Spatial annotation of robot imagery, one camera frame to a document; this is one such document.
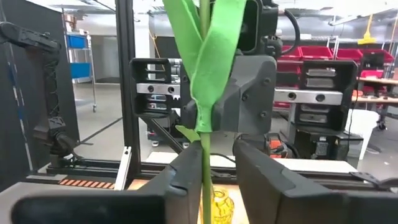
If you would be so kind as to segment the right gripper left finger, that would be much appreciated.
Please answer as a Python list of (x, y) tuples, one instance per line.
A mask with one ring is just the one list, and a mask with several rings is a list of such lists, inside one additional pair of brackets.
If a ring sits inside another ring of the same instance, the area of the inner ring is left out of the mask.
[(65, 190), (28, 195), (12, 224), (197, 224), (201, 195), (199, 142), (184, 149), (137, 190)]

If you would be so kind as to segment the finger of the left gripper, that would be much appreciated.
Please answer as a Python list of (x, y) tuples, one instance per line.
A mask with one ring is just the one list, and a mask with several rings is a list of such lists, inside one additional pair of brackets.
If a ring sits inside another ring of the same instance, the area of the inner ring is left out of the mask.
[(179, 58), (134, 58), (132, 71), (133, 112), (141, 118), (164, 118), (172, 113), (180, 95)]
[(303, 98), (295, 105), (294, 123), (320, 131), (345, 128), (358, 66), (352, 60), (306, 60), (299, 76)]

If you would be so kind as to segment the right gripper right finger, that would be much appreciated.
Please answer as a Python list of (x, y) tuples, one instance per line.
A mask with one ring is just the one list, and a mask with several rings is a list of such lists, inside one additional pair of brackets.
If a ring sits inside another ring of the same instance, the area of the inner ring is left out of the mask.
[(398, 224), (398, 179), (295, 172), (240, 139), (233, 152), (250, 224)]

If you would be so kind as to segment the white blue artificial tulip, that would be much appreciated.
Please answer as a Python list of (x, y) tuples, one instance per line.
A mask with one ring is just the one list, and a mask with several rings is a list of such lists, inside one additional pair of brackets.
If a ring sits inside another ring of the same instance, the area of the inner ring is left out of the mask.
[(247, 0), (162, 0), (197, 106), (195, 132), (203, 148), (203, 224), (213, 224), (210, 146), (212, 109), (226, 87)]

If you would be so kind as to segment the yellow textured glass vase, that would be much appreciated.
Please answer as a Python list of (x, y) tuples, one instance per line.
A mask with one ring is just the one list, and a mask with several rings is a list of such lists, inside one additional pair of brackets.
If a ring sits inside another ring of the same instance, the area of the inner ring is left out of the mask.
[(232, 224), (234, 202), (226, 189), (213, 187), (211, 214), (213, 216), (212, 224)]

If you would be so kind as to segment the wooden workbench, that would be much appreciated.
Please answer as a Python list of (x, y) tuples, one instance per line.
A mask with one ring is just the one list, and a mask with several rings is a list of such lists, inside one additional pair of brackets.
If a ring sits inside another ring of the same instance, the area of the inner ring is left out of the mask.
[[(373, 87), (373, 95), (360, 95), (360, 91), (366, 85)], [(390, 105), (398, 105), (398, 96), (394, 96), (393, 92), (396, 86), (398, 86), (398, 80), (375, 77), (357, 78), (357, 89), (353, 92), (352, 102), (354, 105), (366, 103), (366, 105), (371, 105), (374, 110), (377, 110), (377, 105), (382, 105), (379, 111), (380, 117), (377, 121), (377, 128), (381, 131), (387, 129), (385, 118), (388, 115), (388, 107)]]

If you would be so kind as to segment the red plastic bin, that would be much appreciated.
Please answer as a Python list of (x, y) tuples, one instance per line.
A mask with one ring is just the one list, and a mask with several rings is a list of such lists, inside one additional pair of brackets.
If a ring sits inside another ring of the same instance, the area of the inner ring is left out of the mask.
[(384, 63), (392, 63), (394, 61), (394, 57), (384, 49), (360, 49), (360, 52), (365, 54), (383, 54)]
[(299, 47), (304, 60), (331, 60), (333, 54), (326, 46), (304, 45)]
[(295, 85), (299, 82), (302, 64), (292, 62), (279, 62), (277, 64), (277, 84)]
[(302, 59), (302, 51), (300, 47), (296, 47), (293, 49), (293, 51), (281, 55), (280, 56), (281, 60), (301, 60)]
[(363, 53), (359, 49), (339, 48), (334, 54), (337, 60), (353, 60), (355, 62), (360, 62), (363, 57)]

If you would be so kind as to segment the white waste bin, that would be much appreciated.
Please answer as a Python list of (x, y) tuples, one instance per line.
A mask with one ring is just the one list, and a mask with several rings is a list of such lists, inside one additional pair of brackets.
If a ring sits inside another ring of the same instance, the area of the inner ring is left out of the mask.
[(380, 115), (375, 111), (349, 109), (345, 131), (363, 138), (360, 149), (357, 150), (359, 160), (363, 160), (373, 129), (377, 126)]

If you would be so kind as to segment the orange black vacuum cleaner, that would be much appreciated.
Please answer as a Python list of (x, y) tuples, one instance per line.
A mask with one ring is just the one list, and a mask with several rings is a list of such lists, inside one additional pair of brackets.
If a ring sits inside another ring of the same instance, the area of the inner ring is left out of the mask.
[(294, 158), (293, 151), (280, 139), (277, 133), (268, 133), (266, 135), (265, 148), (268, 150), (268, 155), (271, 158)]

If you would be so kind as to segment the metal shelf cart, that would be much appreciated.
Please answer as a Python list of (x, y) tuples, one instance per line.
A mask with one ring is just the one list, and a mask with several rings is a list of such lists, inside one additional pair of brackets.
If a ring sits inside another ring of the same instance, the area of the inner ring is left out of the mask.
[(68, 62), (70, 63), (90, 63), (91, 64), (91, 74), (88, 78), (76, 78), (72, 79), (73, 84), (77, 83), (91, 83), (92, 87), (92, 100), (84, 100), (76, 98), (75, 101), (77, 106), (83, 106), (87, 104), (92, 105), (92, 111), (95, 113), (97, 111), (97, 100), (96, 100), (96, 75), (94, 69), (94, 60), (92, 52), (91, 35), (85, 30), (80, 32), (66, 32), (65, 41), (67, 45), (67, 35), (85, 35), (88, 41), (88, 47), (85, 49), (71, 49), (67, 46)]

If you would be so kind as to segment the yellow dust mop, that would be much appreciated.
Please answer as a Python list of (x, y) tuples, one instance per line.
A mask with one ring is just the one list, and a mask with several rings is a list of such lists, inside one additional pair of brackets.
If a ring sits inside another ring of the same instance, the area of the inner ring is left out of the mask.
[(365, 33), (363, 35), (363, 38), (362, 39), (358, 39), (358, 41), (357, 41), (358, 45), (366, 45), (366, 44), (374, 44), (374, 43), (376, 43), (377, 40), (376, 40), (375, 37), (373, 37), (371, 35), (371, 31), (370, 31), (372, 21), (373, 21), (373, 14), (370, 14), (369, 15), (369, 19), (368, 19), (368, 24), (367, 24), (367, 27), (366, 27), (366, 31), (365, 31)]

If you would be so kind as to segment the blue plastic bin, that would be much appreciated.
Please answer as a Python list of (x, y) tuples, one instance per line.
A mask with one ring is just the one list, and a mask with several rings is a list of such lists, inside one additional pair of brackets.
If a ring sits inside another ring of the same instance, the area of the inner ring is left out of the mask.
[(70, 63), (72, 79), (88, 78), (91, 74), (90, 63)]
[(71, 49), (85, 49), (88, 47), (85, 35), (67, 35), (67, 46)]

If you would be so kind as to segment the white metal strip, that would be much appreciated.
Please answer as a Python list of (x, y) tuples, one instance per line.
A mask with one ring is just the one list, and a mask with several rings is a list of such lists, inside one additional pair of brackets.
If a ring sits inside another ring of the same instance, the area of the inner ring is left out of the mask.
[(125, 146), (120, 160), (114, 190), (124, 190), (131, 160), (131, 146)]

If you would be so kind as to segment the hazard striped floor mat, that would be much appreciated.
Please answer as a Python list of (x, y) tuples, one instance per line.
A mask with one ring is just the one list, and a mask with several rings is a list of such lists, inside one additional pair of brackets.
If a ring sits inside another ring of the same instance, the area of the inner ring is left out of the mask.
[(112, 182), (102, 182), (96, 180), (76, 180), (76, 179), (63, 179), (58, 185), (65, 185), (69, 187), (86, 187), (94, 189), (114, 189), (115, 184)]

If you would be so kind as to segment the black partition panel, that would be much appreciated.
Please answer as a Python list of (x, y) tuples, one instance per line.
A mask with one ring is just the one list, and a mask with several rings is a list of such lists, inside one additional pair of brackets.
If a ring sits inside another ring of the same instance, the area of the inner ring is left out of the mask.
[[(2, 0), (6, 21), (65, 42), (62, 15), (27, 0)], [(49, 162), (32, 131), (44, 103), (40, 75), (25, 50), (0, 45), (0, 192)]]

